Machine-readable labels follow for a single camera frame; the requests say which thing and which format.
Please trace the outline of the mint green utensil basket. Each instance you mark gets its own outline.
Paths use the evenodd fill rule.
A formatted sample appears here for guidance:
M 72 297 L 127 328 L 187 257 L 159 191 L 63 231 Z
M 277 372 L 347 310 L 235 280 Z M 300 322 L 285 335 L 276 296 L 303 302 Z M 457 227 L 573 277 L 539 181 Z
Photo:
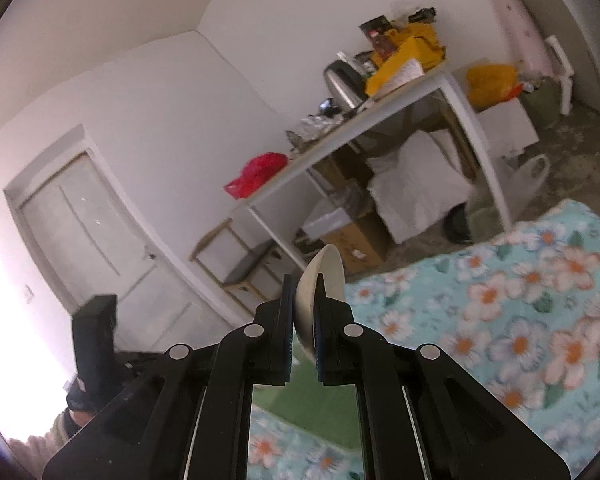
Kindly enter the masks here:
M 302 350 L 294 350 L 290 382 L 284 386 L 255 386 L 252 400 L 262 410 L 338 448 L 361 449 L 355 388 L 323 386 L 317 380 L 315 364 Z

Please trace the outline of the white door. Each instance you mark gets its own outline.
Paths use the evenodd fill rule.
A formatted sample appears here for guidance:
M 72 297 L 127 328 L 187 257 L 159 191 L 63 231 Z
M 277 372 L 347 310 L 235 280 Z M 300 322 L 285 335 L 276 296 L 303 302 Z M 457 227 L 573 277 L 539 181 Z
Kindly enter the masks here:
M 6 186 L 29 252 L 62 306 L 117 298 L 120 350 L 215 344 L 237 318 L 215 307 L 133 219 L 90 150 L 37 160 Z

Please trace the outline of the floral blue table cover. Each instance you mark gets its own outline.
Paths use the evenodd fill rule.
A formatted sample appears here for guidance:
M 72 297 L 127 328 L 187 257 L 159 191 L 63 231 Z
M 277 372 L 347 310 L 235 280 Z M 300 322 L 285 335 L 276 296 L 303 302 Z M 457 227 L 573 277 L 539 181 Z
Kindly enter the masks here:
M 347 284 L 355 319 L 436 344 L 580 474 L 600 452 L 600 217 L 564 200 L 455 254 Z M 254 404 L 253 479 L 358 479 L 338 448 Z

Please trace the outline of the wooden chair black seat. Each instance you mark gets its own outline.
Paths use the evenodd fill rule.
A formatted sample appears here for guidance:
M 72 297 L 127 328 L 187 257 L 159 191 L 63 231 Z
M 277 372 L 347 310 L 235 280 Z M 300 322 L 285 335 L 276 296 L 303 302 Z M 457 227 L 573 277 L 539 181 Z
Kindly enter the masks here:
M 253 313 L 275 299 L 286 275 L 296 276 L 296 264 L 274 240 L 248 244 L 231 218 L 204 234 L 189 255 L 210 280 L 242 310 Z

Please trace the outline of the cardboard box under desk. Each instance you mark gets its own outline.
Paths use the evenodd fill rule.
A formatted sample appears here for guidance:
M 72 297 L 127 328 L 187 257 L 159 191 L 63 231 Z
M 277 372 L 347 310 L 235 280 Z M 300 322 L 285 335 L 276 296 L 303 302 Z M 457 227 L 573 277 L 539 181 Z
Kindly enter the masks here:
M 324 244 L 333 244 L 340 252 L 349 274 L 374 270 L 387 259 L 392 238 L 384 222 L 371 214 L 321 237 Z

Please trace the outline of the white pillow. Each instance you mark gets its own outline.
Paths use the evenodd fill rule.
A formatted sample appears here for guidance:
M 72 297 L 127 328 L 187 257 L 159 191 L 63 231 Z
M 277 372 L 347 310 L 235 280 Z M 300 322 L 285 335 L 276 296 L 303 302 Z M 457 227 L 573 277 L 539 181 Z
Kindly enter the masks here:
M 465 177 L 449 130 L 417 130 L 388 154 L 372 157 L 367 191 L 393 241 L 402 244 L 467 202 L 474 185 Z

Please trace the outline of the red plastic bag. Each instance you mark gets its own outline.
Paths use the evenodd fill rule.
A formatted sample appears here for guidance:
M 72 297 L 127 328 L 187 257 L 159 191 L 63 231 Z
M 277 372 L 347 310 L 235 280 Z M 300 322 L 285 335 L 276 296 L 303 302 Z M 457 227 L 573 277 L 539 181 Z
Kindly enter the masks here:
M 224 185 L 223 190 L 235 200 L 248 198 L 282 171 L 288 162 L 288 157 L 280 153 L 259 155 L 247 162 L 240 175 Z

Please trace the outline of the white desk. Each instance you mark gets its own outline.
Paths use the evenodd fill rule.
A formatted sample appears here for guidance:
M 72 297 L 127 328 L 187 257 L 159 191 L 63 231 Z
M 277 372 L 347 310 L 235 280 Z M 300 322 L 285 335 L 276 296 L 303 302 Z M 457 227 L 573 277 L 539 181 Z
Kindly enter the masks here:
M 483 175 L 486 178 L 486 184 L 500 216 L 501 226 L 505 231 L 510 230 L 513 226 L 512 214 L 509 211 L 501 179 L 496 173 L 494 162 L 490 155 L 490 145 L 482 123 L 477 113 L 469 104 L 467 96 L 465 96 L 465 93 L 460 88 L 460 84 L 443 64 L 430 70 L 424 76 L 404 84 L 404 86 L 397 88 L 389 93 L 388 96 L 378 101 L 369 100 L 365 102 L 362 112 L 359 112 L 333 132 L 329 133 L 328 136 L 319 140 L 309 151 L 306 151 L 282 171 L 279 171 L 276 176 L 266 182 L 257 192 L 243 200 L 240 206 L 253 216 L 253 219 L 262 226 L 265 232 L 278 245 L 279 249 L 291 258 L 291 261 L 299 269 L 305 269 L 306 260 L 302 257 L 302 253 L 298 252 L 294 244 L 286 240 L 282 234 L 274 229 L 271 222 L 258 211 L 257 204 L 279 191 L 288 182 L 298 178 L 302 174 L 305 176 L 313 165 L 343 145 L 355 140 L 360 134 L 374 128 L 389 117 L 398 114 L 401 110 L 405 110 L 410 105 L 436 91 L 442 94 L 446 104 L 449 105 L 449 108 L 464 130 L 466 139 L 474 151 Z

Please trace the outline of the orange plastic bag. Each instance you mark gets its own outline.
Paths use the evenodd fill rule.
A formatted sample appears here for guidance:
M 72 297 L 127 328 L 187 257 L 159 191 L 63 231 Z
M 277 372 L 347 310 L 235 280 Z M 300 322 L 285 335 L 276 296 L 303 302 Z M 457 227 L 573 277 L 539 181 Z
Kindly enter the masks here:
M 515 99 L 524 88 L 516 67 L 508 64 L 472 66 L 466 73 L 466 81 L 468 101 L 479 112 Z

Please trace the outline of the steel electric kettle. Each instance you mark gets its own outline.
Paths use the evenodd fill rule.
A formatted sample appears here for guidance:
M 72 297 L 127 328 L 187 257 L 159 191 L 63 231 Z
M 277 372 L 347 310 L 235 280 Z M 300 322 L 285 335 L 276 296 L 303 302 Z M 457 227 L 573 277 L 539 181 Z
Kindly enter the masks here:
M 350 64 L 336 60 L 324 69 L 323 77 L 343 113 L 354 112 L 367 100 L 364 79 Z

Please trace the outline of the yellow bag on desk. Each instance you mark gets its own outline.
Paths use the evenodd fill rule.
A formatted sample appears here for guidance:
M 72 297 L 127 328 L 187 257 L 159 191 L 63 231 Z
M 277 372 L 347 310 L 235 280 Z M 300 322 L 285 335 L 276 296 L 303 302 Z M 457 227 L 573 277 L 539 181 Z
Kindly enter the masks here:
M 376 67 L 376 73 L 366 80 L 365 92 L 368 96 L 377 94 L 411 60 L 419 62 L 422 71 L 427 73 L 446 59 L 446 47 L 439 41 L 431 24 L 410 23 L 399 30 L 390 29 L 385 37 L 396 47 L 396 52 L 386 60 L 376 51 L 372 53 L 370 60 Z

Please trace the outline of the pink ironing board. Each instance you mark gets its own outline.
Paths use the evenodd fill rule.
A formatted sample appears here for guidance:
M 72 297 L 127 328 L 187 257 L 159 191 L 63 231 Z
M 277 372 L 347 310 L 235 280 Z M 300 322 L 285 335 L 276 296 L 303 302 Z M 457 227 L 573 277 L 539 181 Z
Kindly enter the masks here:
M 519 73 L 553 77 L 554 68 L 543 37 L 521 0 L 491 0 Z

